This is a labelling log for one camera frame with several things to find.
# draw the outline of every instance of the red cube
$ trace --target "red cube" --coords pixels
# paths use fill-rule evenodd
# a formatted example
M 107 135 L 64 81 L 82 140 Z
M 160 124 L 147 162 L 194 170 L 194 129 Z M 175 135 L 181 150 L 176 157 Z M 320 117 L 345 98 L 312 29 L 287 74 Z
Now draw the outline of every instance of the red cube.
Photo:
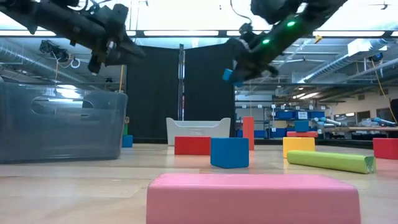
M 374 138 L 374 157 L 382 159 L 398 159 L 398 139 Z
M 300 138 L 317 138 L 318 133 L 316 131 L 307 131 L 304 133 L 296 132 L 296 131 L 288 131 L 287 137 L 300 137 Z
M 209 136 L 176 136 L 175 155 L 210 155 L 211 137 Z

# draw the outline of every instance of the black curtain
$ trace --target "black curtain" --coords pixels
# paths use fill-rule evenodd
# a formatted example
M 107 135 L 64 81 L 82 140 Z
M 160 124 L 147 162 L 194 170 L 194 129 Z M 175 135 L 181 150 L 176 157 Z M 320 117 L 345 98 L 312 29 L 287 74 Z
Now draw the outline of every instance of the black curtain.
M 225 45 L 185 51 L 184 120 L 231 118 L 231 136 L 234 136 L 234 88 L 222 79 L 224 70 L 232 66 L 233 58 Z
M 146 57 L 127 67 L 128 133 L 137 142 L 166 141 L 166 118 L 178 116 L 178 55 L 175 49 L 142 47 Z

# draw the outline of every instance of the yellow cable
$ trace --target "yellow cable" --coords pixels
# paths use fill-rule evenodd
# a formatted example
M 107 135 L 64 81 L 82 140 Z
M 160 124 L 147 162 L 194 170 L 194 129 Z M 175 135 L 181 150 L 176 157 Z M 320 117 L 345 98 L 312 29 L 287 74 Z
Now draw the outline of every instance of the yellow cable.
M 394 118 L 395 123 L 397 123 L 397 119 L 396 119 L 396 117 L 394 116 L 394 113 L 392 112 L 392 109 L 391 109 L 391 102 L 390 102 L 390 99 L 388 99 L 387 96 L 386 96 L 386 94 L 384 93 L 383 87 L 381 86 L 381 83 L 380 83 L 379 74 L 377 73 L 377 70 L 376 70 L 375 72 L 376 72 L 377 82 L 379 83 L 379 86 L 380 86 L 380 90 L 381 90 L 381 92 L 383 93 L 384 98 L 388 101 L 388 108 L 390 108 L 390 112 L 391 112 L 392 118 Z
M 119 85 L 119 92 L 122 91 L 122 83 L 123 83 L 123 72 L 124 71 L 124 65 L 122 65 L 122 69 L 120 71 L 120 85 Z
M 57 87 L 57 78 L 58 78 L 58 61 L 57 65 L 55 66 L 55 87 Z

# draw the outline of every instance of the orange block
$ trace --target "orange block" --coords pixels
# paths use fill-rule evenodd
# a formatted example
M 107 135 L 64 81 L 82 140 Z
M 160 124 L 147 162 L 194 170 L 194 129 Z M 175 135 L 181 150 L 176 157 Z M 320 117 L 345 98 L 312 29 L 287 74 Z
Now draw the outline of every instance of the orange block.
M 249 139 L 249 150 L 254 150 L 254 117 L 243 117 L 243 137 Z

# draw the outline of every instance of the ventilation duct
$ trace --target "ventilation duct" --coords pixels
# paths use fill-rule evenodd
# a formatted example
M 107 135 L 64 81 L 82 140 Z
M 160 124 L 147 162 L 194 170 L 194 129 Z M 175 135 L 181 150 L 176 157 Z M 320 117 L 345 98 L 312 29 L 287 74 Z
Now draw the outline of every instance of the ventilation duct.
M 316 78 L 320 78 L 324 75 L 335 72 L 351 63 L 354 63 L 357 60 L 371 57 L 379 53 L 387 44 L 394 42 L 394 39 L 373 39 L 365 41 L 362 39 L 354 40 L 349 44 L 348 47 L 354 48 L 355 52 L 350 52 L 352 50 L 349 50 L 347 54 L 340 56 L 336 60 L 321 65 L 320 67 L 316 68 L 315 71 L 310 72 L 303 79 L 301 79 L 299 83 L 310 83 Z
M 55 77 L 56 69 L 45 64 L 44 61 L 46 59 L 42 59 L 40 56 L 5 40 L 0 42 L 0 59 L 3 60 L 4 64 L 23 66 L 47 78 Z M 89 82 L 87 79 L 62 67 L 58 68 L 58 76 L 79 83 Z

